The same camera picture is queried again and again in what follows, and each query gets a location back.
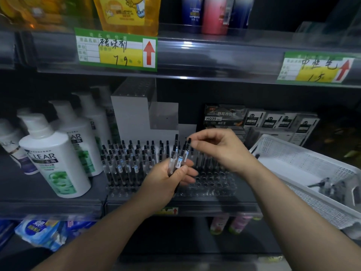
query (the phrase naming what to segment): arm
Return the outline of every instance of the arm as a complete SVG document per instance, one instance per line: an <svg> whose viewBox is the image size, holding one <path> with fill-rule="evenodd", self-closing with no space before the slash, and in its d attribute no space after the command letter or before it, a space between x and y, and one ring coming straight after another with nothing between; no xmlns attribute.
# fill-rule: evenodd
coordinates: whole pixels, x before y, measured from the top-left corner
<svg viewBox="0 0 361 271"><path fill-rule="evenodd" d="M361 270L361 248L262 165L232 130L206 129L190 138L192 147L247 181L292 270Z"/></svg>
<svg viewBox="0 0 361 271"><path fill-rule="evenodd" d="M127 203L106 215L87 232L69 245L62 247L51 257L36 266L33 271L103 271L110 270L133 232L156 211L169 203L178 183L192 183L190 177L198 172L186 164L168 177L169 159L151 170L139 191Z"/></svg>

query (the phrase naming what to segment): price tag strip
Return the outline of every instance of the price tag strip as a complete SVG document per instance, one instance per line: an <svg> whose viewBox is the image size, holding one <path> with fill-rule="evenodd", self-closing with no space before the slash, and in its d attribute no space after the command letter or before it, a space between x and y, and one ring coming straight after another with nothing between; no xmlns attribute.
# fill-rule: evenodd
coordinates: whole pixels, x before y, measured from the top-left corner
<svg viewBox="0 0 361 271"><path fill-rule="evenodd" d="M156 215L178 215L178 207L166 207L155 213Z"/></svg>
<svg viewBox="0 0 361 271"><path fill-rule="evenodd" d="M346 54L285 52L277 80L342 83L354 59Z"/></svg>
<svg viewBox="0 0 361 271"><path fill-rule="evenodd" d="M79 63L157 71L156 37L75 28Z"/></svg>

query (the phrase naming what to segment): white pump head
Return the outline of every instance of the white pump head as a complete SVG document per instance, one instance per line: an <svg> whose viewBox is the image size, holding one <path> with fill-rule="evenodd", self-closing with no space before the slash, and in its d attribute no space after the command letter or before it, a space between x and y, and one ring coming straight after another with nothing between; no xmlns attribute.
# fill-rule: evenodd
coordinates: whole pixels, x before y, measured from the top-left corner
<svg viewBox="0 0 361 271"><path fill-rule="evenodd" d="M16 115L24 115L30 113L31 113L30 107L23 107L16 110Z"/></svg>
<svg viewBox="0 0 361 271"><path fill-rule="evenodd" d="M90 88L99 89L99 95L101 99L101 104L111 105L111 89L109 86L91 86Z"/></svg>
<svg viewBox="0 0 361 271"><path fill-rule="evenodd" d="M44 114L41 113L31 113L25 115L18 115L19 118L23 120L29 134L34 139L42 139L51 136L54 133L54 130L48 123Z"/></svg>
<svg viewBox="0 0 361 271"><path fill-rule="evenodd" d="M69 101L49 101L52 105L54 105L58 118L62 122L70 122L77 118L77 115L74 112L73 107L71 106Z"/></svg>
<svg viewBox="0 0 361 271"><path fill-rule="evenodd" d="M91 112L96 109L96 103L92 95L88 91L73 92L73 95L77 95L80 98L80 104L82 105L84 112Z"/></svg>
<svg viewBox="0 0 361 271"><path fill-rule="evenodd" d="M0 118L0 136L9 135L15 129L7 119Z"/></svg>

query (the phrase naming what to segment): white basket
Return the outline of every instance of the white basket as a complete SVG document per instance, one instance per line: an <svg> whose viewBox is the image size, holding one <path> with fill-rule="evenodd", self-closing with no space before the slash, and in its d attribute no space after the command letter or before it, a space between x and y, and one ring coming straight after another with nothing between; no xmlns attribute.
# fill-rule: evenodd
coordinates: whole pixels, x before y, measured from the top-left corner
<svg viewBox="0 0 361 271"><path fill-rule="evenodd" d="M307 187L326 177L332 183L356 178L359 185L360 169L266 134L261 136L250 152L254 156L259 154L258 160L264 166L338 229L361 223L360 212L322 195L318 187Z"/></svg>

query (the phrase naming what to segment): red arrow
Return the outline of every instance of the red arrow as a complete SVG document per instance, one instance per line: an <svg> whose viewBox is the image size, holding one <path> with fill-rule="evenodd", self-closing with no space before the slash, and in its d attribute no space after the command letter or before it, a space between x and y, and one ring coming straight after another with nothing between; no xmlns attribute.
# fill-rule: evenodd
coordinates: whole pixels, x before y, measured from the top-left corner
<svg viewBox="0 0 361 271"><path fill-rule="evenodd" d="M350 60L347 60L346 63L344 63L342 66L340 66L341 72L340 75L338 75L336 81L340 81L345 74L346 70L350 69Z"/></svg>
<svg viewBox="0 0 361 271"><path fill-rule="evenodd" d="M151 65L152 64L152 52L155 53L151 41L148 41L148 44L146 45L146 47L143 50L144 52L147 53L147 65Z"/></svg>

